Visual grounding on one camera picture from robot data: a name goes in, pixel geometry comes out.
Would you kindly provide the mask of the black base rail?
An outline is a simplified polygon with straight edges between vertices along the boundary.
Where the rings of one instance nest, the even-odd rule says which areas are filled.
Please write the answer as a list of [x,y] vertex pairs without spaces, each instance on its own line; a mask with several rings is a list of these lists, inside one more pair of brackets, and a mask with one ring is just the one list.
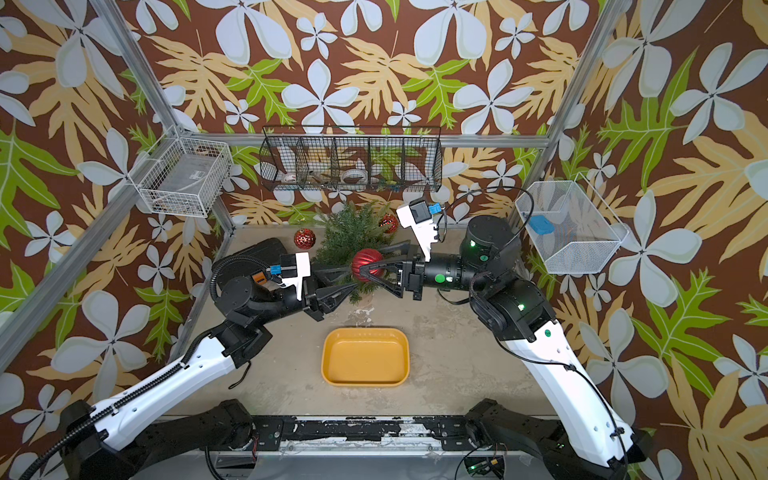
[[481,425],[486,399],[457,415],[254,415],[238,427],[234,447],[252,455],[404,455],[487,449],[498,436]]

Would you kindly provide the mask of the blue object in basket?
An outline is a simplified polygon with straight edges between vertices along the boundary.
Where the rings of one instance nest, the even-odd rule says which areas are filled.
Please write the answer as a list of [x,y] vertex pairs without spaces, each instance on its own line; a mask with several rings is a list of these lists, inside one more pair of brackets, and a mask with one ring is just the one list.
[[528,226],[536,235],[548,235],[555,231],[554,224],[545,216],[534,215],[528,220]]

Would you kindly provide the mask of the red ornament ball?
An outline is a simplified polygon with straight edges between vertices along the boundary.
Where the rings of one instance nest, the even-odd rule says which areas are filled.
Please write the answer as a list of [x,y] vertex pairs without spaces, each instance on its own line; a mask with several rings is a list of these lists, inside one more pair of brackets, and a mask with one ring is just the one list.
[[298,229],[293,236],[294,245],[300,250],[311,249],[315,246],[316,241],[315,232],[309,228]]
[[381,218],[379,226],[386,234],[392,235],[398,230],[399,221],[396,215],[387,213]]
[[366,248],[357,252],[351,263],[352,276],[362,282],[368,283],[369,279],[362,273],[362,268],[367,267],[373,263],[382,261],[384,259],[383,254],[373,248]]

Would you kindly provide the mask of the small green christmas tree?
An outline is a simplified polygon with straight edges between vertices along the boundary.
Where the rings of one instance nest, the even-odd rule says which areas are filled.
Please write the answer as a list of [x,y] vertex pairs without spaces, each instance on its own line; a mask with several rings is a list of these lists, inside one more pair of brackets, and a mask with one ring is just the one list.
[[323,266],[349,267],[359,251],[389,246],[394,234],[380,226],[382,218],[372,204],[346,204],[325,221],[325,237],[314,260]]

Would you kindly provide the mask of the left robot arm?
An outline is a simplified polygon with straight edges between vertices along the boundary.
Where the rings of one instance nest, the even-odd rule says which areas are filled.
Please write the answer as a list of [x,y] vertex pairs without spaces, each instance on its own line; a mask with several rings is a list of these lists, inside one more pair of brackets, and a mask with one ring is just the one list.
[[161,416],[212,381],[251,361],[271,340],[268,323],[304,312],[316,321],[356,288],[342,282],[347,266],[314,266],[308,253],[266,261],[230,255],[211,270],[209,294],[221,324],[195,337],[186,352],[129,389],[94,405],[76,402],[63,412],[64,434],[20,473],[31,479],[48,463],[71,479],[130,479],[147,467],[190,450],[240,446],[252,417],[238,401],[173,421]]

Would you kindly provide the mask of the white mesh basket right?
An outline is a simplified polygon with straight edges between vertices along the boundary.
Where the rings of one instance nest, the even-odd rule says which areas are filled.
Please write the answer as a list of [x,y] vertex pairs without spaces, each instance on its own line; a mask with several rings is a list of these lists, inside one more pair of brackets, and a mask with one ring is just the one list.
[[[629,228],[596,186],[580,174],[574,180],[540,180],[515,200],[527,239],[549,274],[598,274],[629,236]],[[528,226],[534,215],[545,216],[555,231],[536,235]]]

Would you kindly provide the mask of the black plastic tool case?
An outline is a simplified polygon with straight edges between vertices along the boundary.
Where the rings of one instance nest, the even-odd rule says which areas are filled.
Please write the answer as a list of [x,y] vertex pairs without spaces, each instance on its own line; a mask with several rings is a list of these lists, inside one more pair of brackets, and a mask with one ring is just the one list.
[[232,279],[245,276],[257,284],[265,284],[272,279],[270,268],[277,266],[280,257],[288,253],[286,247],[277,238],[268,238],[255,245],[241,249],[212,265],[208,282],[208,292],[217,298],[220,290]]

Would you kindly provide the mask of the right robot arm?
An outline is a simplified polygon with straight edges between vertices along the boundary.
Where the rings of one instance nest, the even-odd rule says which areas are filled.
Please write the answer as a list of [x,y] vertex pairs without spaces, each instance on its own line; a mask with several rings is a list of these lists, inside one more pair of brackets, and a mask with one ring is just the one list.
[[472,218],[456,254],[431,248],[444,214],[423,199],[397,208],[399,224],[417,242],[386,247],[382,259],[363,265],[360,277],[396,297],[424,288],[467,292],[464,304],[493,334],[504,352],[523,362],[554,408],[540,419],[483,400],[466,416],[477,450],[503,444],[543,462],[555,479],[624,479],[644,462],[651,438],[635,431],[608,404],[574,354],[546,295],[515,272],[521,233],[505,219]]

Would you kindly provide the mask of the yellow plastic tray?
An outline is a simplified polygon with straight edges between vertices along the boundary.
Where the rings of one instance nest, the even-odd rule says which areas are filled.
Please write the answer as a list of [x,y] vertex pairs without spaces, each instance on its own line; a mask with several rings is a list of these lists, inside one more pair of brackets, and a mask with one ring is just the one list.
[[410,374],[410,346],[395,328],[344,327],[325,339],[321,374],[337,387],[396,387]]

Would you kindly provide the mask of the white tape roll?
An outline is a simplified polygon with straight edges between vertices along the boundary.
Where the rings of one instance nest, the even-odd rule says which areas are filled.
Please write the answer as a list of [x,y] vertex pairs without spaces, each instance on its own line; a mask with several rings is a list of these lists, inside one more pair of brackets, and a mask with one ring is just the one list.
[[340,179],[344,184],[361,185],[368,182],[368,173],[366,170],[353,168],[341,173]]

